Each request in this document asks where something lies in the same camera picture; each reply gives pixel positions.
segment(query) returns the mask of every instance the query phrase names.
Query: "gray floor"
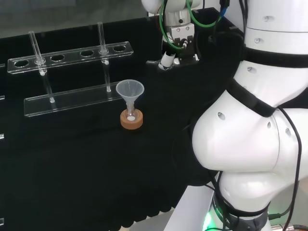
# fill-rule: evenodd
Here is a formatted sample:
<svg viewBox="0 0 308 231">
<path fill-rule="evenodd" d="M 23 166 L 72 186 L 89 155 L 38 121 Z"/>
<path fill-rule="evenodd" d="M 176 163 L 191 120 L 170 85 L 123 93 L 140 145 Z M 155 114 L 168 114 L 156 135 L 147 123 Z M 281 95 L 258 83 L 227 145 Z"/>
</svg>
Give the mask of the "gray floor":
<svg viewBox="0 0 308 231">
<path fill-rule="evenodd" d="M 146 14 L 141 0 L 0 0 L 0 38 Z"/>
</svg>

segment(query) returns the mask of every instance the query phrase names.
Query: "black table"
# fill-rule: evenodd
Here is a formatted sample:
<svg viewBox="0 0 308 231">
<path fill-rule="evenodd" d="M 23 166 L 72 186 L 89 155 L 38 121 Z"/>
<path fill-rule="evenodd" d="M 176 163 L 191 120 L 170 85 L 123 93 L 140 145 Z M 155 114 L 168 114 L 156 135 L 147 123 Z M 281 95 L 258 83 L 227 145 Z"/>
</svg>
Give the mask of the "black table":
<svg viewBox="0 0 308 231">
<path fill-rule="evenodd" d="M 211 23 L 213 9 L 198 19 Z M 232 26 L 223 19 L 219 30 Z M 124 130 L 123 100 L 47 115 L 24 117 L 24 98 L 45 94 L 38 73 L 9 75 L 0 69 L 0 217 L 8 231 L 111 230 L 175 207 L 186 189 L 171 146 L 200 106 L 222 93 L 239 63 L 238 38 L 208 43 L 198 35 L 203 60 L 157 71 L 147 60 L 161 57 L 157 17 L 104 25 L 106 43 L 129 41 L 131 57 L 111 60 L 111 81 L 135 79 L 145 86 L 136 107 L 144 114 L 137 131 Z M 42 53 L 95 46 L 96 26 L 37 34 Z M 0 63 L 32 55 L 27 35 L 0 39 Z M 103 84 L 100 62 L 49 70 L 54 92 Z M 301 99 L 306 99 L 304 92 Z M 302 100 L 292 106 L 305 106 Z"/>
</svg>

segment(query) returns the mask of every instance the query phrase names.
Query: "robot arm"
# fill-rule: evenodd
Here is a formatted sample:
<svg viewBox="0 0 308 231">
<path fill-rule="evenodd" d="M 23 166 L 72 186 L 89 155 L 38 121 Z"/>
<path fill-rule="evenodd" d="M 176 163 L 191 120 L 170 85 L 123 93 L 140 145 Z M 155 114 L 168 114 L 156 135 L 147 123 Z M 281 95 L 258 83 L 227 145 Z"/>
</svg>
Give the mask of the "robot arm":
<svg viewBox="0 0 308 231">
<path fill-rule="evenodd" d="M 144 8 L 150 13 L 157 13 L 163 0 L 142 0 Z M 200 0 L 190 0 L 192 7 L 200 5 Z M 167 70 L 172 67 L 174 59 L 178 58 L 176 63 L 193 63 L 198 61 L 198 56 L 194 50 L 194 24 L 191 23 L 191 17 L 186 7 L 186 0 L 168 0 L 165 10 L 164 24 L 166 26 L 166 34 L 171 43 L 178 47 L 185 46 L 186 48 L 178 51 L 175 54 L 173 49 L 170 49 L 167 40 L 163 38 L 162 59 L 159 67 Z"/>
<path fill-rule="evenodd" d="M 240 63 L 234 81 L 270 107 L 294 99 L 308 86 L 307 8 L 306 0 L 249 2 L 245 44 L 250 58 Z M 303 144 L 302 179 L 308 176 L 308 110 L 286 112 Z M 263 117 L 226 90 L 200 117 L 192 143 L 204 167 L 224 171 L 220 193 L 238 210 L 263 210 L 294 183 L 299 146 L 279 110 Z M 211 215 L 221 228 L 213 209 Z M 269 223 L 264 229 L 270 230 Z"/>
<path fill-rule="evenodd" d="M 163 4 L 163 0 L 141 0 L 143 7 L 147 12 L 157 13 L 160 6 Z M 201 0 L 190 0 L 192 3 L 192 8 L 195 8 L 200 5 Z M 167 13 L 175 13 L 182 11 L 186 8 L 186 0 L 168 0 L 166 6 Z"/>
</svg>

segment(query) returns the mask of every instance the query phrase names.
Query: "glass test tube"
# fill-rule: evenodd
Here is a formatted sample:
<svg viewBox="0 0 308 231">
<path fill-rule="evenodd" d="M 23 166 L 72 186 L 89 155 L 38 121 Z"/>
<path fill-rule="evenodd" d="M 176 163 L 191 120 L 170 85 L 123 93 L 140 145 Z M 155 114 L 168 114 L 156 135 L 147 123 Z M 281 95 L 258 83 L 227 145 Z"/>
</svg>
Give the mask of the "glass test tube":
<svg viewBox="0 0 308 231">
<path fill-rule="evenodd" d="M 106 44 L 105 44 L 103 23 L 102 22 L 98 22 L 97 23 L 97 27 L 98 27 L 98 33 L 99 33 L 99 36 L 100 36 L 100 44 L 101 44 L 100 53 L 101 54 L 107 54 L 108 53 L 108 49 L 106 48 Z"/>
<path fill-rule="evenodd" d="M 106 48 L 106 43 L 105 43 L 103 23 L 98 22 L 97 27 L 98 27 L 98 34 L 99 34 L 99 37 L 100 37 L 100 44 L 101 44 L 100 54 L 107 54 L 108 49 Z M 108 59 L 102 59 L 102 64 L 103 64 L 103 68 L 104 68 L 106 89 L 107 89 L 107 92 L 111 92 Z"/>
<path fill-rule="evenodd" d="M 54 100 L 54 97 L 53 97 L 53 92 L 51 90 L 50 83 L 49 83 L 49 80 L 48 80 L 48 77 L 47 77 L 47 69 L 44 68 L 45 60 L 42 58 L 42 56 L 40 54 L 39 45 L 38 45 L 37 39 L 35 38 L 34 31 L 29 31 L 29 36 L 30 36 L 30 40 L 31 40 L 31 43 L 32 43 L 34 54 L 36 56 L 35 63 L 39 66 L 39 74 L 42 76 L 43 83 L 44 83 L 46 92 L 47 92 L 48 97 L 49 97 L 49 101 L 51 103 L 54 103 L 55 100 Z"/>
</svg>

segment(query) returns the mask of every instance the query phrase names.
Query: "black strap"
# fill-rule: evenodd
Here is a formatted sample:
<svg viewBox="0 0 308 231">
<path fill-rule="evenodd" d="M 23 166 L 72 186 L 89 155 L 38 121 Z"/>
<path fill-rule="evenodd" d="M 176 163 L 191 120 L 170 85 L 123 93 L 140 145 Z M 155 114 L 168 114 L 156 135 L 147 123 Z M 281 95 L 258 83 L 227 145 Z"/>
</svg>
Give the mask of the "black strap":
<svg viewBox="0 0 308 231">
<path fill-rule="evenodd" d="M 219 207 L 218 202 L 217 202 L 217 197 L 219 197 L 218 194 L 215 194 L 213 196 L 213 205 L 215 207 Z M 227 213 L 232 214 L 236 217 L 256 217 L 259 216 L 260 214 L 263 214 L 265 211 L 267 211 L 267 209 L 269 208 L 270 203 L 263 209 L 256 211 L 256 212 L 245 212 L 245 211 L 241 211 L 235 208 L 231 208 L 230 206 L 228 206 L 226 203 L 224 203 L 227 209 Z"/>
<path fill-rule="evenodd" d="M 235 79 L 232 79 L 227 86 L 227 92 L 237 101 L 253 110 L 255 113 L 258 113 L 260 116 L 270 117 L 276 110 L 276 108 L 269 106 L 243 88 Z"/>
<path fill-rule="evenodd" d="M 245 48 L 245 60 L 267 66 L 308 68 L 308 55 L 282 54 Z"/>
<path fill-rule="evenodd" d="M 213 208 L 216 212 L 217 217 L 220 219 L 222 223 L 226 224 L 226 227 L 233 231 L 261 231 L 263 227 L 266 225 L 268 221 L 268 206 L 265 209 L 262 209 L 261 211 L 255 212 L 259 213 L 257 218 L 253 219 L 242 219 L 240 217 L 254 217 L 254 216 L 242 216 L 240 214 L 236 216 L 230 216 L 231 213 L 223 214 L 223 210 L 219 207 L 219 204 L 217 203 L 217 198 L 215 195 L 213 196 Z"/>
</svg>

